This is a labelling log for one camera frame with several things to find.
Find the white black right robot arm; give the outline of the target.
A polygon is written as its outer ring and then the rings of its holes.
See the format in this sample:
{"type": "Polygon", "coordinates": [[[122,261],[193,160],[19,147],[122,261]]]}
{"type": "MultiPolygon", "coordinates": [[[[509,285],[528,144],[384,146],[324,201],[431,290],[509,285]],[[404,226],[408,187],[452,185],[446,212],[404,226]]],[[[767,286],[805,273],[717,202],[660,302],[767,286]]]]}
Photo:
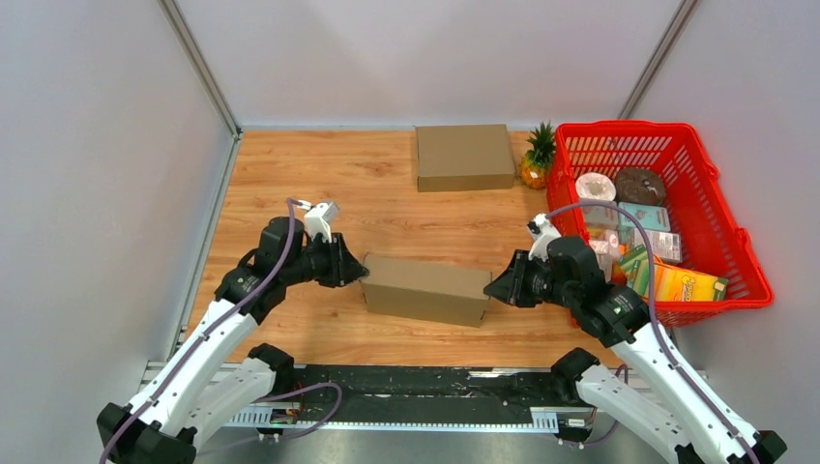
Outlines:
{"type": "Polygon", "coordinates": [[[602,408],[670,463],[774,463],[786,452],[773,430],[735,413],[676,351],[633,290],[607,281],[596,254],[579,237],[549,242],[533,256],[519,249],[484,288],[504,304],[557,304],[580,328],[632,367],[654,391],[651,401],[575,348],[552,366],[560,402],[602,408]]]}

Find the brown cardboard box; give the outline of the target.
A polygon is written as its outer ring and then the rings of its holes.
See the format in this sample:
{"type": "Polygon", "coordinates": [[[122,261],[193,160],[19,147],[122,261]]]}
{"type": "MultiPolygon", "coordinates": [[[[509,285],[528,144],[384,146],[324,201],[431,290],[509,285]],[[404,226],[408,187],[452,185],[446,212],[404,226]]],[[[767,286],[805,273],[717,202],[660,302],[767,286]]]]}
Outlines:
{"type": "Polygon", "coordinates": [[[504,124],[419,126],[417,191],[509,189],[516,175],[504,124]]]}

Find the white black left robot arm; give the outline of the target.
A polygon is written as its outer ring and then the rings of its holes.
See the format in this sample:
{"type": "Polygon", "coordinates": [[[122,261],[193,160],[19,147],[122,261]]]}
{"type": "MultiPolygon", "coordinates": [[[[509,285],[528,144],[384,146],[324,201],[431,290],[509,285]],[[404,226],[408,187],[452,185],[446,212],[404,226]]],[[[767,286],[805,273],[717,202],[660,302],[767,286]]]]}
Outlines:
{"type": "Polygon", "coordinates": [[[332,232],[336,212],[320,203],[303,219],[275,217],[259,244],[228,272],[205,315],[154,380],[124,406],[97,418],[102,463],[191,463],[225,423],[255,400],[289,397],[293,359],[278,348],[253,348],[227,378],[213,384],[226,357],[283,302],[289,287],[315,281],[344,287],[368,271],[332,232]]]}

